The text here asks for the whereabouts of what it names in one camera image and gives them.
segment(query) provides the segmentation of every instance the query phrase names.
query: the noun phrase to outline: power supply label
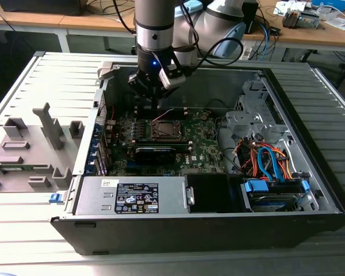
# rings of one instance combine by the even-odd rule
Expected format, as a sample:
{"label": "power supply label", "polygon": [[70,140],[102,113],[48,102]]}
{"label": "power supply label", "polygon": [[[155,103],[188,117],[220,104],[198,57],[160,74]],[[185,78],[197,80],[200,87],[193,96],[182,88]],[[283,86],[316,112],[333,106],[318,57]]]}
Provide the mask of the power supply label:
{"label": "power supply label", "polygon": [[159,212],[158,183],[119,183],[115,213],[157,214]]}

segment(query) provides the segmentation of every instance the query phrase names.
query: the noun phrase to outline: desk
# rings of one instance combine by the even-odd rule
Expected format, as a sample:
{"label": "desk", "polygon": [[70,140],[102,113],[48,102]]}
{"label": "desk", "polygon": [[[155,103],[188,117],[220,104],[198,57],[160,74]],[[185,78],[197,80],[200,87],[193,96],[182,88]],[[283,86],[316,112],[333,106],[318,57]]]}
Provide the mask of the desk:
{"label": "desk", "polygon": [[[322,22],[318,29],[286,29],[282,27],[282,17],[273,17],[273,6],[276,0],[260,0],[263,13],[268,21],[273,21],[272,26],[281,28],[281,35],[276,48],[301,48],[326,51],[345,52],[345,31],[339,30]],[[85,12],[83,16],[63,16],[56,14],[34,13],[6,13],[0,7],[0,13],[8,23],[20,32],[54,33],[58,36],[63,52],[70,52],[67,35],[85,35],[102,37],[132,37],[121,23]],[[124,16],[128,26],[133,26],[133,12]],[[0,30],[11,30],[0,17]],[[263,35],[258,29],[243,38],[247,47],[258,45],[263,40]]]}
{"label": "desk", "polygon": [[[316,49],[325,51],[345,52],[345,31],[321,22],[318,29],[298,28],[288,29],[282,26],[282,16],[273,15],[276,0],[258,0],[262,12],[270,25],[281,29],[281,35],[276,44],[282,48]],[[244,36],[245,40],[262,41],[260,30]]]}

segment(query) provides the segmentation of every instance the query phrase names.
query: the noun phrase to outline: black cable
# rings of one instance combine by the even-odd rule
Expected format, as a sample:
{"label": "black cable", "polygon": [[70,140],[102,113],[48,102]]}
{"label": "black cable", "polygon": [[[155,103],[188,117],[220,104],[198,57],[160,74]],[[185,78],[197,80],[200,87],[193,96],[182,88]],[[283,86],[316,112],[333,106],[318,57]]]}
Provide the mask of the black cable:
{"label": "black cable", "polygon": [[182,11],[182,14],[183,14],[183,17],[184,17],[185,21],[187,22],[188,26],[193,31],[193,35],[194,35],[194,43],[193,43],[193,45],[194,46],[198,46],[198,42],[200,40],[200,36],[199,36],[198,32],[196,31],[196,29],[194,28],[193,20],[191,19],[189,11],[187,10],[187,8],[186,8],[186,6],[184,4],[180,5],[180,9]]}
{"label": "black cable", "polygon": [[340,53],[339,52],[333,52],[334,54],[335,54],[335,56],[339,59],[339,60],[341,60],[343,63],[345,63],[345,60],[344,59],[342,59],[339,55],[340,55]]}
{"label": "black cable", "polygon": [[244,51],[244,48],[242,48],[242,51],[241,51],[241,54],[239,55],[239,57],[238,57],[236,60],[232,61],[232,62],[229,62],[229,63],[226,63],[226,64],[221,64],[221,63],[216,63],[216,62],[213,62],[213,61],[211,61],[211,60],[208,60],[207,57],[208,57],[208,55],[212,52],[212,50],[213,50],[214,48],[213,48],[213,49],[210,49],[210,50],[206,53],[206,55],[203,55],[203,53],[202,53],[202,51],[201,51],[201,49],[200,49],[200,47],[199,47],[199,45],[198,45],[198,42],[199,42],[200,37],[199,37],[199,34],[198,34],[198,32],[196,31],[196,29],[194,28],[193,20],[191,19],[191,16],[190,16],[190,14],[189,14],[189,11],[188,11],[188,9],[186,8],[185,5],[181,5],[181,9],[182,9],[182,14],[183,14],[183,17],[184,17],[185,21],[187,22],[188,26],[189,26],[189,27],[192,29],[192,31],[193,31],[193,35],[194,35],[194,43],[193,43],[193,45],[197,47],[197,51],[198,51],[198,53],[202,56],[202,60],[203,60],[203,61],[206,61],[207,63],[209,63],[209,64],[211,64],[211,65],[214,65],[214,66],[222,67],[222,66],[228,66],[228,65],[234,63],[235,61],[237,61],[237,60],[242,56],[243,51]]}
{"label": "black cable", "polygon": [[[16,31],[16,30],[5,20],[5,18],[1,15],[1,13],[0,13],[0,17],[1,17],[1,19],[3,19],[3,21],[5,22],[5,24],[8,25],[8,27],[9,27],[10,29],[12,29],[15,33],[17,33],[17,31]],[[27,42],[25,39],[23,39],[23,38],[20,37],[20,36],[19,36],[19,38],[27,45],[27,47],[28,47],[32,52],[35,52],[35,49],[33,49],[32,46],[29,45],[28,42]]]}
{"label": "black cable", "polygon": [[241,42],[239,39],[236,39],[236,38],[234,38],[234,37],[225,37],[225,38],[223,38],[223,39],[220,39],[218,42],[216,42],[215,44],[213,44],[211,48],[209,48],[209,50],[207,51],[207,53],[202,57],[201,61],[193,68],[193,71],[195,71],[196,69],[198,69],[198,68],[202,65],[202,63],[203,63],[204,61],[207,61],[207,62],[208,62],[207,57],[209,56],[209,54],[210,54],[219,44],[221,44],[221,43],[224,42],[224,41],[235,41],[235,42],[237,42],[237,43],[239,44],[239,46],[240,46],[240,53],[238,54],[238,56],[236,57],[236,59],[232,60],[231,62],[223,63],[223,64],[221,64],[221,63],[216,63],[215,66],[218,66],[218,67],[220,67],[220,68],[224,68],[225,66],[231,65],[231,64],[233,64],[234,62],[236,62],[236,61],[242,56],[243,51],[244,51],[244,46],[243,46],[242,42]]}
{"label": "black cable", "polygon": [[[95,14],[96,16],[113,16],[113,15],[117,14],[117,13],[95,13],[95,12],[91,11],[88,7],[86,9],[88,12],[90,12],[91,14]],[[132,10],[132,9],[134,9],[134,7],[129,7],[125,10],[120,11],[120,13],[123,13],[123,12],[128,11],[128,10]]]}
{"label": "black cable", "polygon": [[124,22],[124,20],[122,19],[121,13],[120,13],[119,8],[117,7],[117,4],[116,4],[116,0],[113,0],[113,3],[114,3],[114,6],[115,6],[115,10],[116,10],[117,16],[119,17],[119,20],[120,20],[120,22],[122,23],[122,25],[124,26],[124,28],[127,29],[127,31],[128,31],[129,33],[131,33],[132,35],[135,35],[135,34],[136,34],[136,31],[130,29],[130,28],[126,25],[126,23]]}
{"label": "black cable", "polygon": [[[258,8],[258,9],[259,9],[260,12],[262,13],[262,17],[261,17],[261,16],[257,16],[257,15],[256,15],[256,16],[259,17],[259,18],[261,18],[261,19],[263,19],[265,27],[266,27],[266,23],[268,23],[269,28],[268,28],[268,29],[266,28],[267,31],[268,31],[268,30],[270,29],[270,23],[268,22],[268,20],[265,19],[262,10],[261,10],[260,8]],[[260,49],[260,47],[262,46],[263,42],[264,42],[265,39],[266,39],[266,34],[263,34],[263,35],[264,35],[264,37],[263,37],[262,41],[260,42],[260,44],[259,44],[257,50],[253,52],[253,55],[252,55],[251,57],[249,57],[248,60],[252,60],[254,56],[256,56],[255,59],[257,60],[258,55],[260,55],[261,53],[263,53],[264,50],[262,50],[261,52],[258,52],[259,49]],[[276,41],[275,41],[271,46],[269,46],[269,47],[267,48],[267,50],[270,49],[272,46],[274,46],[275,43],[276,43]]]}
{"label": "black cable", "polygon": [[221,103],[223,106],[225,106],[227,109],[231,110],[231,108],[230,108],[227,104],[225,104],[223,100],[217,99],[217,98],[210,99],[210,100],[205,104],[204,109],[207,109],[207,108],[208,108],[208,105],[209,105],[211,102],[219,102],[219,103]]}
{"label": "black cable", "polygon": [[[120,4],[120,5],[118,5],[119,7],[121,7],[121,6],[124,6],[126,3],[128,3],[129,2],[129,0],[125,0],[125,2],[123,3],[123,4]],[[102,10],[102,12],[103,13],[105,13],[105,10],[107,10],[107,9],[110,9],[111,7],[115,7],[114,5],[109,5],[109,6],[106,6],[106,7],[102,7],[102,4],[101,4],[101,2],[100,2],[100,7],[101,7],[101,10]]]}
{"label": "black cable", "polygon": [[[271,49],[272,47],[273,47],[273,49],[271,51],[269,51],[268,53],[265,53],[264,56],[267,56],[267,55],[273,53],[276,49],[276,42],[278,40],[278,37],[275,36],[274,34],[273,34],[273,36],[274,36],[275,41],[267,48],[267,50]],[[257,60],[258,55],[262,54],[264,51],[265,50],[263,49],[262,51],[257,53],[256,60]]]}

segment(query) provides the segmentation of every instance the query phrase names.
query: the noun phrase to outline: wire bundle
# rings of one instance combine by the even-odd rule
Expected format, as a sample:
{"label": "wire bundle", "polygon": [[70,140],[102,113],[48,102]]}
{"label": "wire bundle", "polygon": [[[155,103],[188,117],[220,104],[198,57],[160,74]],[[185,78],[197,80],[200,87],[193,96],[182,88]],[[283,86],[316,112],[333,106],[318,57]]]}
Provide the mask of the wire bundle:
{"label": "wire bundle", "polygon": [[[240,147],[250,147],[250,159],[248,159],[240,168],[239,171],[243,174],[250,175],[255,178],[263,179],[266,181],[272,181],[272,176],[262,167],[262,158],[265,154],[270,154],[272,158],[273,171],[276,178],[281,179],[282,176],[285,180],[293,179],[292,173],[289,168],[289,160],[285,153],[283,153],[279,148],[275,148],[272,145],[262,142],[262,141],[244,141],[240,140],[236,148],[236,154]],[[281,168],[281,173],[279,173],[277,165]]]}

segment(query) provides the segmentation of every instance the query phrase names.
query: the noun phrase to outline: gray slatted surface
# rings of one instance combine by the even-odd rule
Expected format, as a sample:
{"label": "gray slatted surface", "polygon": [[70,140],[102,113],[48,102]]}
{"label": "gray slatted surface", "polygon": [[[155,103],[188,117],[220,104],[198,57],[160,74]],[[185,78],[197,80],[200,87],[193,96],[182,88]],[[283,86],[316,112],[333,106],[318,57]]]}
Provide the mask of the gray slatted surface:
{"label": "gray slatted surface", "polygon": [[[87,109],[94,93],[94,73],[101,60],[136,61],[135,57],[47,53],[28,78],[51,79],[41,87],[48,92],[54,107],[61,109],[67,105],[65,101],[72,100],[74,108]],[[345,188],[345,112],[310,67],[267,62],[237,65],[273,69]],[[72,81],[63,80],[60,85],[58,78],[64,76]],[[36,91],[39,83],[25,81],[24,89],[17,91],[24,96],[14,98],[13,107],[7,108],[28,105],[29,93]],[[85,114],[80,112],[78,116],[83,118]],[[49,193],[0,194],[0,265],[11,264],[0,271],[20,275],[345,275],[345,227],[321,233],[288,250],[80,256],[47,222],[54,208],[62,208],[50,205],[48,198]],[[253,230],[260,235],[260,229]]]}
{"label": "gray slatted surface", "polygon": [[[332,171],[345,188],[345,103],[311,72],[307,64],[294,66],[294,75],[281,70],[273,71]],[[294,82],[294,76],[303,76],[306,81]]]}

